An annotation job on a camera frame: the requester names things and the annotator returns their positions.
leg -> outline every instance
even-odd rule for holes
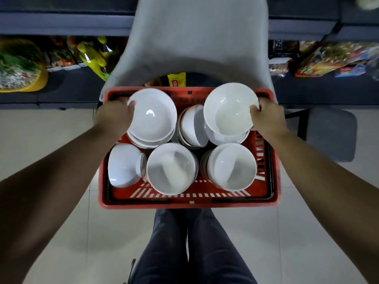
[[[135,267],[130,284],[184,283],[188,261],[183,209],[157,209],[153,234]]]
[[[197,283],[257,284],[210,209],[187,209],[189,268]]]

person's left hand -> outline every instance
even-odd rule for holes
[[[136,102],[129,105],[127,98],[107,101],[97,110],[94,118],[94,128],[98,128],[117,139],[126,133],[131,125]]]

tiled floor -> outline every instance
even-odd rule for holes
[[[379,110],[354,110],[356,157],[344,167],[379,186]],[[0,110],[0,179],[91,127],[92,110]],[[260,284],[365,283],[312,215],[283,167],[278,207],[215,209]],[[103,210],[97,177],[31,268],[25,283],[126,281],[152,231],[154,210]]]

gray stool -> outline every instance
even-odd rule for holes
[[[125,52],[105,83],[142,86],[196,72],[274,91],[266,0],[139,0]]]
[[[330,107],[286,114],[291,132],[335,162],[351,162],[357,143],[357,119],[347,111]]]

red basket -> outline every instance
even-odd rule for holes
[[[115,87],[105,93],[104,101],[131,96],[145,87]],[[180,114],[185,108],[204,104],[211,87],[156,87],[167,93]],[[258,96],[274,99],[268,89],[254,89]],[[119,142],[131,143],[124,134]],[[182,194],[166,196],[158,193],[144,180],[126,188],[114,188],[108,179],[108,158],[102,161],[99,170],[99,203],[106,209],[152,209],[152,208],[211,208],[274,206],[280,200],[279,158],[268,142],[256,131],[251,131],[242,143],[257,160],[258,173],[253,184],[240,192],[229,192],[207,182],[199,173],[195,182]],[[216,146],[211,142],[205,148],[192,150],[200,161],[202,155]]]

